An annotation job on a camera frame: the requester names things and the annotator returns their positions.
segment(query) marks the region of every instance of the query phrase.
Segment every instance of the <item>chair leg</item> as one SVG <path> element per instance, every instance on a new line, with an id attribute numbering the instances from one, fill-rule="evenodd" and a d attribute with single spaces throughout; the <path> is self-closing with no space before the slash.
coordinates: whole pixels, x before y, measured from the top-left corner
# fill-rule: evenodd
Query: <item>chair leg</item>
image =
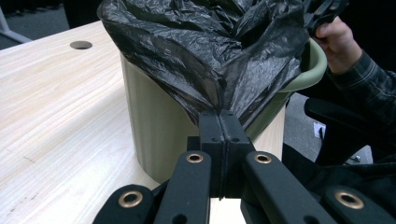
<path id="1" fill-rule="evenodd" d="M 315 163 L 321 166 L 342 165 L 365 146 L 366 144 L 353 133 L 348 134 L 342 130 L 326 127 L 323 143 Z"/>

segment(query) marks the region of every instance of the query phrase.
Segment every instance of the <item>person's arm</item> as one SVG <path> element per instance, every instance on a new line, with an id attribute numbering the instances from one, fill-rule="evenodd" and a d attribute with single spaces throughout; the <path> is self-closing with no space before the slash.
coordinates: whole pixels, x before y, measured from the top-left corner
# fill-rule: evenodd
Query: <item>person's arm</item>
<path id="1" fill-rule="evenodd" d="M 328 59 L 330 79 L 396 144 L 396 74 L 381 69 L 361 50 L 339 18 L 319 27 L 316 35 Z"/>

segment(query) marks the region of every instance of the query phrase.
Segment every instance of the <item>light wood tabletop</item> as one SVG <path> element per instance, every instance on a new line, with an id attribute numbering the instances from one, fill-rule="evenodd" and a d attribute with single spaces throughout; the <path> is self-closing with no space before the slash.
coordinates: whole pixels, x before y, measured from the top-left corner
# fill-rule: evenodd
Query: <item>light wood tabletop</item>
<path id="1" fill-rule="evenodd" d="M 81 40 L 92 47 L 70 47 Z M 258 150 L 280 157 L 284 116 Z M 101 22 L 1 50 L 0 117 L 1 223 L 92 223 L 116 189 L 158 186 L 137 162 L 120 53 Z M 211 223 L 244 223 L 237 200 L 212 201 Z"/>

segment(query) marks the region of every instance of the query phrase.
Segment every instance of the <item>human hand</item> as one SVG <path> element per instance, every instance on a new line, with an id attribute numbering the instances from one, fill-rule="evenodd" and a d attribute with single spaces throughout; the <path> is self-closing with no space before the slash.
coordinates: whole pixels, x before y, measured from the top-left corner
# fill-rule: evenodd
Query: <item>human hand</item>
<path id="1" fill-rule="evenodd" d="M 314 38 L 326 54 L 333 74 L 345 73 L 361 57 L 361 47 L 353 38 L 350 28 L 336 17 L 332 23 L 325 23 L 316 31 Z"/>

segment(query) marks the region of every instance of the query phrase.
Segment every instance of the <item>brass ring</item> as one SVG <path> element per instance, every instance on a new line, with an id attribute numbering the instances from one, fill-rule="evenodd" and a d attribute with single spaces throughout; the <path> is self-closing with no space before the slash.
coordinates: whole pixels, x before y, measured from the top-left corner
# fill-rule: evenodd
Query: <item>brass ring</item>
<path id="1" fill-rule="evenodd" d="M 136 198 L 131 201 L 131 202 L 126 202 L 125 199 L 126 197 L 128 197 L 129 195 L 134 195 Z M 131 191 L 127 191 L 125 193 L 123 193 L 120 198 L 119 198 L 119 204 L 121 207 L 124 208 L 131 208 L 131 207 L 135 207 L 138 204 L 140 204 L 143 200 L 143 194 L 140 193 L 139 191 L 135 191 L 135 190 L 131 190 Z"/>
<path id="2" fill-rule="evenodd" d="M 254 160 L 259 163 L 264 163 L 264 164 L 270 163 L 272 161 L 271 157 L 263 155 L 263 154 L 254 156 Z"/>
<path id="3" fill-rule="evenodd" d="M 352 209 L 362 209 L 364 207 L 364 202 L 354 194 L 345 191 L 337 191 L 335 192 L 334 196 L 339 203 L 346 207 Z"/>
<path id="4" fill-rule="evenodd" d="M 191 163 L 198 163 L 204 160 L 204 157 L 200 154 L 190 154 L 187 156 L 187 161 L 191 162 Z"/>

